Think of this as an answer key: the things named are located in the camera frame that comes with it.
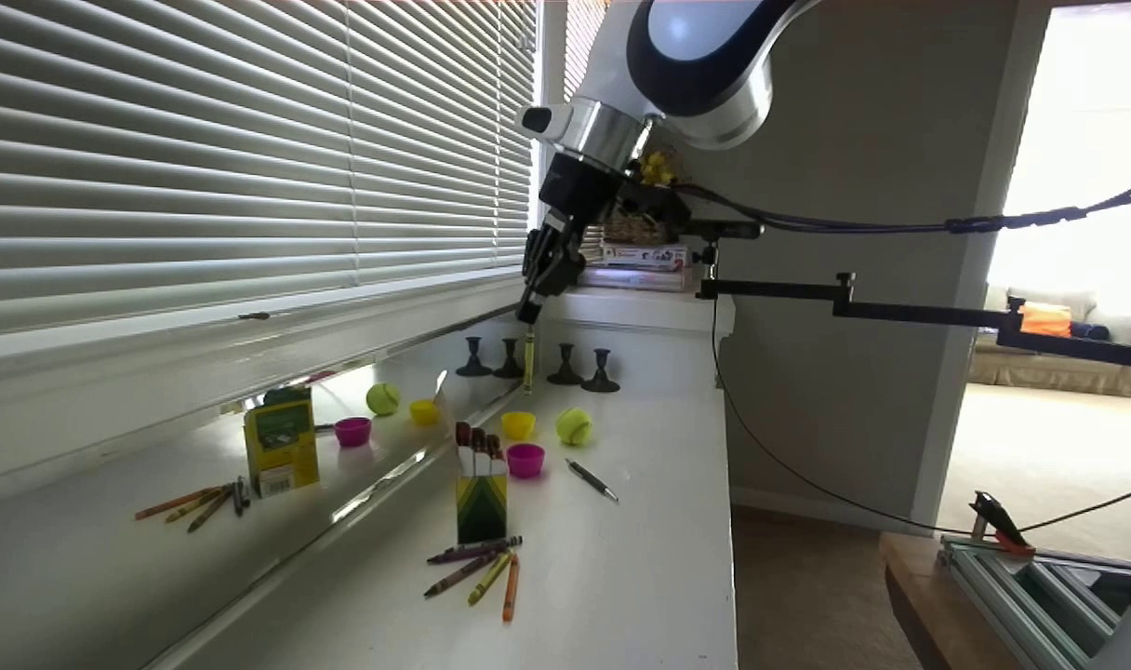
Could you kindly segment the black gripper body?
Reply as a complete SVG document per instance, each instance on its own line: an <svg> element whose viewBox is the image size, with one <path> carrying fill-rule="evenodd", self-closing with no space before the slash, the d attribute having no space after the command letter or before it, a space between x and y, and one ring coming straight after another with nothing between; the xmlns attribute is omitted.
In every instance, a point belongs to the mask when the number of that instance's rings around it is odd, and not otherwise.
<svg viewBox="0 0 1131 670"><path fill-rule="evenodd" d="M596 224L618 196L620 174L577 158L569 151L555 151L538 187L543 231L581 235Z"/></svg>

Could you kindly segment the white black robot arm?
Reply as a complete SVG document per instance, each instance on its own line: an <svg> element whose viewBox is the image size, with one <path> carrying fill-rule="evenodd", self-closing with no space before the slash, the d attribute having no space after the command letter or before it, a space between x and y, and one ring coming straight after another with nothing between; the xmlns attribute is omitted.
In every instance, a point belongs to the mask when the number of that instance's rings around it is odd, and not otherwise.
<svg viewBox="0 0 1131 670"><path fill-rule="evenodd" d="M618 202L654 124L693 148L737 148L771 114L771 54L818 0L615 0L564 105L528 107L519 130L551 148L543 224L523 240L517 318L585 269L585 231Z"/></svg>

